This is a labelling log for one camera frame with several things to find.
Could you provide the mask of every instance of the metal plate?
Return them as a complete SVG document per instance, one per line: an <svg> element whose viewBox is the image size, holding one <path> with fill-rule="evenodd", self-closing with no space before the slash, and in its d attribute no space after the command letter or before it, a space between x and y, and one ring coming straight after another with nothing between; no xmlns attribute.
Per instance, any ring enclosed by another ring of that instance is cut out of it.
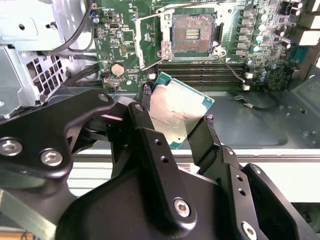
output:
<svg viewBox="0 0 320 240"><path fill-rule="evenodd" d="M167 85L159 84L167 80ZM172 148L178 149L214 100L165 73L159 75L155 84L149 112L154 129L164 134Z"/></svg>

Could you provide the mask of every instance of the motherboard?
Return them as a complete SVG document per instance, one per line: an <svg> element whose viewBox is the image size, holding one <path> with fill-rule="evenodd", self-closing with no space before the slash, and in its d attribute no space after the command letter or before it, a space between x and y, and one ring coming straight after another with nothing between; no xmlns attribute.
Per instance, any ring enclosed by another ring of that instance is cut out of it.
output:
<svg viewBox="0 0 320 240"><path fill-rule="evenodd" d="M98 0L90 17L107 89L136 92L163 72L199 91L254 91L286 88L318 43L309 12L300 0Z"/></svg>

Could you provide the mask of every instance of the green circuit board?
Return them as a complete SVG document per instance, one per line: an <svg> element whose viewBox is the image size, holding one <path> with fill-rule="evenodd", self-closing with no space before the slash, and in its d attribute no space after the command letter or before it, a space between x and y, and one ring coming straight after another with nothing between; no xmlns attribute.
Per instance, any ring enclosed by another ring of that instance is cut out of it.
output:
<svg viewBox="0 0 320 240"><path fill-rule="evenodd" d="M222 61L241 77L246 72L253 74L250 90L282 90L287 86L290 67L295 64L292 58L302 53L294 54L297 49L280 44L299 21L298 16L279 13L283 0L222 1L181 7L195 3L198 2L98 0L91 18L98 19L95 45L105 88L136 92L143 83L164 72L200 91L241 90L241 84ZM173 12L166 20L167 9ZM179 39L181 29L185 31L185 41ZM208 29L212 30L211 35L204 40ZM278 37L276 30L284 31L285 36ZM163 58L168 50L168 46L163 50L164 34L171 44L168 56L172 59ZM212 57L216 47L220 57Z"/></svg>

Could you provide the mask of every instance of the ventilation grille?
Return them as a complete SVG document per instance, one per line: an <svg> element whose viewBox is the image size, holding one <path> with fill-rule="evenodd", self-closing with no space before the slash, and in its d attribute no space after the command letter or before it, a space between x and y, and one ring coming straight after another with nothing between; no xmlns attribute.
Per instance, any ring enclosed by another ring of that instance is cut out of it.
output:
<svg viewBox="0 0 320 240"><path fill-rule="evenodd" d="M26 65L33 84L39 90L40 102L45 102L64 82L63 66L58 56L39 56Z"/></svg>

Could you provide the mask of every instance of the gray metal surface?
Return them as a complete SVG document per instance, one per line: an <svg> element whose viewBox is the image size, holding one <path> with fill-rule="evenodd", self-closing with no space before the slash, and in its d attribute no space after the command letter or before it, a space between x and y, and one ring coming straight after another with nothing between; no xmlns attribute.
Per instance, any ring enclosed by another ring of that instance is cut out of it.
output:
<svg viewBox="0 0 320 240"><path fill-rule="evenodd" d="M85 91L86 88L73 88L72 91ZM312 137L304 137L300 126L303 122L293 121L295 116L287 116L288 107L269 112L259 112L243 106L227 92L204 92L215 100L207 112L214 116L214 128L225 145L233 150L247 149L312 149L315 147ZM243 92L245 98L260 107L273 105L274 102L262 92ZM134 93L121 93L115 96L133 98ZM71 97L65 89L59 89L49 101L55 103ZM97 142L94 149L110 149L110 144ZM189 150L188 141L184 141L181 150Z"/></svg>
<svg viewBox="0 0 320 240"><path fill-rule="evenodd" d="M17 51L52 50L65 42L50 1L0 0L0 45Z"/></svg>

